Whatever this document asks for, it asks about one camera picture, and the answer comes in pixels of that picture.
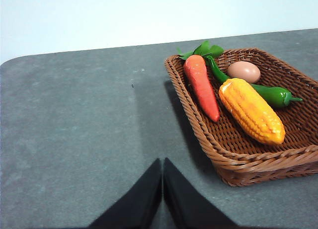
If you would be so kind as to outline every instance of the pepper stem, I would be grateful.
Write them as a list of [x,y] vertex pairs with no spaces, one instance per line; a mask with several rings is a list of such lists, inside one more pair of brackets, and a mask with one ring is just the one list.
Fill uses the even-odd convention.
[[290,101],[302,101],[302,99],[298,97],[291,97]]

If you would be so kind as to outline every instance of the white wall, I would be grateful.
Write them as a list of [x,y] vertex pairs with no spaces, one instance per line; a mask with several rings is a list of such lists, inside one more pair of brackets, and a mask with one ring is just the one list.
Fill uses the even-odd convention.
[[1,63],[24,55],[318,27],[318,0],[1,0]]

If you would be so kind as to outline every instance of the basket rim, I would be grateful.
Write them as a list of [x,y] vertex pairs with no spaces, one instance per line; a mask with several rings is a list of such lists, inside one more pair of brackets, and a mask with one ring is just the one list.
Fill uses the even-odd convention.
[[[261,53],[270,60],[274,61],[278,66],[287,69],[292,76],[301,82],[308,84],[314,89],[318,89],[318,81],[308,77],[285,61],[259,48],[228,49],[225,50],[224,53],[228,54],[242,51]],[[214,165],[220,166],[224,169],[235,170],[236,172],[243,173],[273,171],[318,161],[318,145],[309,145],[307,147],[288,149],[275,153],[267,152],[254,154],[234,153],[220,146],[220,144],[215,140],[214,136],[209,133],[208,128],[203,122],[198,109],[196,108],[191,96],[188,93],[188,90],[181,81],[179,73],[172,63],[172,61],[177,58],[179,58],[179,55],[171,55],[165,60],[164,65],[179,98],[181,95],[185,97],[186,100],[181,101],[181,104],[183,105],[187,117],[192,120],[190,123],[194,130],[195,136],[199,140],[202,150],[211,159]]]

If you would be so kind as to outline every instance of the black object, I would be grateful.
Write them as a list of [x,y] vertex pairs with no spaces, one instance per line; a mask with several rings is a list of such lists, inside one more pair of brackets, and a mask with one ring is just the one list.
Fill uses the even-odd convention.
[[162,199],[162,184],[164,200],[179,229],[265,229],[237,226],[198,193],[168,158],[163,177],[157,158],[135,185],[86,229],[148,228]]

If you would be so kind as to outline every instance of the toy vegetable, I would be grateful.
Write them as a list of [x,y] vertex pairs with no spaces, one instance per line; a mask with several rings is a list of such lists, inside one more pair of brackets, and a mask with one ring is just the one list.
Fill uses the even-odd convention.
[[211,120],[217,122],[220,118],[219,108],[208,79],[204,59],[200,55],[191,55],[184,63],[184,72],[201,108]]
[[285,129],[282,121],[244,79],[226,80],[219,89],[219,96],[248,135],[263,144],[283,143]]
[[[218,65],[215,63],[213,57],[206,56],[205,59],[209,63],[214,77],[220,82],[224,83],[230,77],[222,72]],[[302,101],[301,98],[292,97],[292,93],[283,88],[277,86],[261,86],[251,84],[251,86],[261,95],[265,101],[272,107],[282,108],[288,106],[291,101]]]

